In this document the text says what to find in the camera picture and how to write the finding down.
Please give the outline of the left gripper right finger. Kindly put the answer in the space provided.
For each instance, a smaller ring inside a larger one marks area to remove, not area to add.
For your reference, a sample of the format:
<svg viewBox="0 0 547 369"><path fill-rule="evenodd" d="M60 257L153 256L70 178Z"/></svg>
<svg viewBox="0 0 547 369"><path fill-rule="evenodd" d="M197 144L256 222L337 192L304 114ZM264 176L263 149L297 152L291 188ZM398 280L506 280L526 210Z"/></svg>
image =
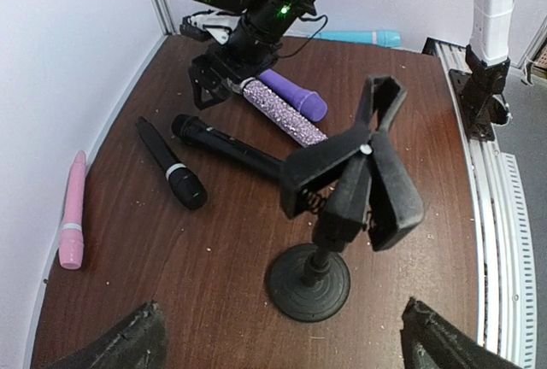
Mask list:
<svg viewBox="0 0 547 369"><path fill-rule="evenodd" d="M517 365L479 346L424 302L411 297L400 330L406 368L516 368Z"/></svg>

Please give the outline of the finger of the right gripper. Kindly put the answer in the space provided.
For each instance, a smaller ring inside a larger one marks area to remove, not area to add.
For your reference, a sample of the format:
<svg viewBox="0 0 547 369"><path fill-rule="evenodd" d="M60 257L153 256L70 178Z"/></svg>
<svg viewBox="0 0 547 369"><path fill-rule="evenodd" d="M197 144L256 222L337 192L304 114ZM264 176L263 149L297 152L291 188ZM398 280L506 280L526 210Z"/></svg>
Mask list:
<svg viewBox="0 0 547 369"><path fill-rule="evenodd" d="M232 91L218 80L190 76L194 105L199 110L214 107L232 96Z"/></svg>

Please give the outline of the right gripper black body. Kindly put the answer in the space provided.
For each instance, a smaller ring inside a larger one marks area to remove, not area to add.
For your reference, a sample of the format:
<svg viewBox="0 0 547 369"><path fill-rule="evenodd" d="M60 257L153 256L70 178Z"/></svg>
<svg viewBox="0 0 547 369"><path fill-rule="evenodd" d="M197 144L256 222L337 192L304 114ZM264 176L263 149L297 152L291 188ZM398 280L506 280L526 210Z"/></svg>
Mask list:
<svg viewBox="0 0 547 369"><path fill-rule="evenodd" d="M257 76L274 64L274 54L250 54L245 60L235 56L225 46L211 44L204 53L195 57L188 68L194 96L201 96L204 91L214 93L223 80L230 79L240 83L249 77Z"/></svg>

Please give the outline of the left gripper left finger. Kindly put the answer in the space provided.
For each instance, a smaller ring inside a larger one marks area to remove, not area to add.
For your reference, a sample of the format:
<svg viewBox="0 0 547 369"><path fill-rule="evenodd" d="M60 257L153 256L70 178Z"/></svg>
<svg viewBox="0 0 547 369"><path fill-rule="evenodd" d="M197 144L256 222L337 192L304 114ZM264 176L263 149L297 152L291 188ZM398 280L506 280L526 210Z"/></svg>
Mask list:
<svg viewBox="0 0 547 369"><path fill-rule="evenodd" d="M109 331L48 368L164 368L168 334L159 303L148 301Z"/></svg>

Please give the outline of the purple microphone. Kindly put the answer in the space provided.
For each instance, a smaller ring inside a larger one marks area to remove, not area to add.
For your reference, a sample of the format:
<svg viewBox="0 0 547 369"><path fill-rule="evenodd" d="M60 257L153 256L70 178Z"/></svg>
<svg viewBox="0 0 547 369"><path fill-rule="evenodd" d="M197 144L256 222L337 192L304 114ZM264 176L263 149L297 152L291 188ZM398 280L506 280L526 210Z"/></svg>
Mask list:
<svg viewBox="0 0 547 369"><path fill-rule="evenodd" d="M309 121L317 123L326 117L328 106L316 91L302 88L271 69L259 80Z"/></svg>

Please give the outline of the pink microphone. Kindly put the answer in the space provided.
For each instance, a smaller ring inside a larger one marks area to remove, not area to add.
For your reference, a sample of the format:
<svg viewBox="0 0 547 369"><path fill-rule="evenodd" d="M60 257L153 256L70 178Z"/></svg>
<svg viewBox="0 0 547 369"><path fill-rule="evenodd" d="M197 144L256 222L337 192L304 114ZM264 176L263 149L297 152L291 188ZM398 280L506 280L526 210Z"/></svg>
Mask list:
<svg viewBox="0 0 547 369"><path fill-rule="evenodd" d="M79 151L70 168L59 242L59 263L68 270L82 265L84 237L82 217L85 194L86 155Z"/></svg>

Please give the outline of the light blue microphone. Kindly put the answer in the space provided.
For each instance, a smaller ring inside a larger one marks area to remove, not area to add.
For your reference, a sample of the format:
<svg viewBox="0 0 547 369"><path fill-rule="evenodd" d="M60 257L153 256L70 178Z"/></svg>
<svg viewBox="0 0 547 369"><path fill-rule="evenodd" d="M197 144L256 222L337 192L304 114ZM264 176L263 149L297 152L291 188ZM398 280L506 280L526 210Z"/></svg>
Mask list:
<svg viewBox="0 0 547 369"><path fill-rule="evenodd" d="M401 35L399 32L378 30L378 31L335 31L321 32L316 36L318 39L339 41L353 44L371 44L386 48L397 48L401 46Z"/></svg>

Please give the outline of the black stand of black mic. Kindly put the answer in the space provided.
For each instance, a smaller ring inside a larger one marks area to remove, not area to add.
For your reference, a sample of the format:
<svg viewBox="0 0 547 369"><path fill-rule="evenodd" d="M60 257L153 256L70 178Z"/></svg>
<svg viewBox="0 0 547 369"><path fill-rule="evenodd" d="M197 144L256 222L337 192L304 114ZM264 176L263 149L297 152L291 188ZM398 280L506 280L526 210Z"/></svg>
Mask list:
<svg viewBox="0 0 547 369"><path fill-rule="evenodd" d="M390 140L407 96L392 76L370 76L350 129L291 153L280 171L280 206L316 215L311 243L281 253L267 274L274 306L290 319L321 322L350 293L341 254L361 231L375 251L392 248L424 219L419 192Z"/></svg>

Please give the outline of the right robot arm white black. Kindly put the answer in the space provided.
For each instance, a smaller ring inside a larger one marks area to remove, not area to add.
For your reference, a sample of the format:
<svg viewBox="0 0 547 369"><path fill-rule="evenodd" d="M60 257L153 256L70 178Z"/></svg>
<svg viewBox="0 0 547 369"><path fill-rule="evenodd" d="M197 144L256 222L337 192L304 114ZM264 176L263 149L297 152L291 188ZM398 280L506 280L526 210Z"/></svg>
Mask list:
<svg viewBox="0 0 547 369"><path fill-rule="evenodd" d="M212 15L236 19L227 39L211 39L206 51L189 68L195 104L208 108L226 100L232 85L256 77L281 62L288 74L302 73L306 82L326 80L343 71L356 71L319 50L313 39L290 53L282 51L282 38L296 21L326 23L348 21L352 25L389 21L399 29L433 18L433 2L456 0L194 0L211 6Z"/></svg>

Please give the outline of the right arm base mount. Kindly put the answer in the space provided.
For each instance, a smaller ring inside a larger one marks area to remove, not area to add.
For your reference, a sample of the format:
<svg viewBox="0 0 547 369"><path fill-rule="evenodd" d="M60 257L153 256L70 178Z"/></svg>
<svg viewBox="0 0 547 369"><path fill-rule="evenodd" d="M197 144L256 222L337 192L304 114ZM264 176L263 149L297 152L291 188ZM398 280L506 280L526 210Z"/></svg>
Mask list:
<svg viewBox="0 0 547 369"><path fill-rule="evenodd" d="M450 83L462 117L468 139L494 142L494 126L509 122L509 107L503 96L509 73L510 59L487 67L473 53L466 54L470 73L450 69Z"/></svg>

